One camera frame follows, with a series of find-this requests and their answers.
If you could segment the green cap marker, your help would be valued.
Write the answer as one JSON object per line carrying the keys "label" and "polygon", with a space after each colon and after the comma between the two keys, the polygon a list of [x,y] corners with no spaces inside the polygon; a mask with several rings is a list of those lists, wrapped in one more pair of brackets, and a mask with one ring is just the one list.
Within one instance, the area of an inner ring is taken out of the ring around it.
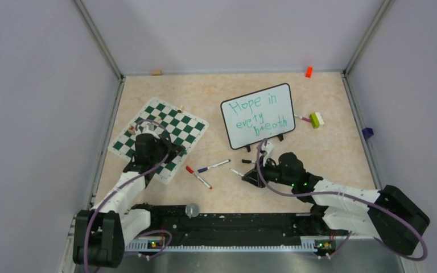
{"label": "green cap marker", "polygon": [[230,170],[231,170],[233,173],[235,173],[236,175],[240,176],[240,177],[243,177],[243,176],[244,176],[244,174],[240,173],[239,171],[237,171],[237,170],[235,170],[235,169],[230,168]]}

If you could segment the white whiteboard black frame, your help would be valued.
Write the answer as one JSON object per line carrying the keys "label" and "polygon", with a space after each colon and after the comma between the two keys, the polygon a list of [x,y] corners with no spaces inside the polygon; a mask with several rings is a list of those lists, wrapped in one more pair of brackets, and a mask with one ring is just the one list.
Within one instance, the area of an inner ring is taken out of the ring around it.
{"label": "white whiteboard black frame", "polygon": [[291,88],[282,83],[220,104],[231,149],[237,150],[295,130]]}

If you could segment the black cap marker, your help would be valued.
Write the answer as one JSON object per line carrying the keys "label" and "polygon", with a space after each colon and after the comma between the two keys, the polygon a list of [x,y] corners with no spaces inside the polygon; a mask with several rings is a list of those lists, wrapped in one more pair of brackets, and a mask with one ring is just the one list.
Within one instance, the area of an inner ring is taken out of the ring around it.
{"label": "black cap marker", "polygon": [[241,162],[244,164],[255,164],[254,160],[249,160],[249,159],[242,159]]}

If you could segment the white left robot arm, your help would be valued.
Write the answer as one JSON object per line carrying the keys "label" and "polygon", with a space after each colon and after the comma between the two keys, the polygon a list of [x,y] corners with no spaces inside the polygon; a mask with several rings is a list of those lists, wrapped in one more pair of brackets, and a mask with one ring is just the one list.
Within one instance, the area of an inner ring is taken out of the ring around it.
{"label": "white left robot arm", "polygon": [[112,190],[92,209],[76,216],[72,255],[76,264],[116,268],[136,235],[153,235],[159,230],[158,217],[146,209],[134,209],[131,202],[148,186],[158,167],[172,162],[185,147],[155,133],[137,135],[134,145]]}

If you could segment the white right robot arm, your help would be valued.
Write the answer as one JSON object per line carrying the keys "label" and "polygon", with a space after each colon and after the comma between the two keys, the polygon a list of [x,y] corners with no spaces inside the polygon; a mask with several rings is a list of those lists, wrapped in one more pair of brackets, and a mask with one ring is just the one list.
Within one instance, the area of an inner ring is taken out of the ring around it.
{"label": "white right robot arm", "polygon": [[417,246],[423,249],[420,260],[427,256],[422,236],[430,219],[393,185],[367,190],[335,184],[306,171],[292,152],[277,162],[261,155],[242,180],[259,188],[268,188],[270,182],[290,186],[288,196],[313,205],[311,227],[318,234],[352,231],[373,237],[402,257],[413,259]]}

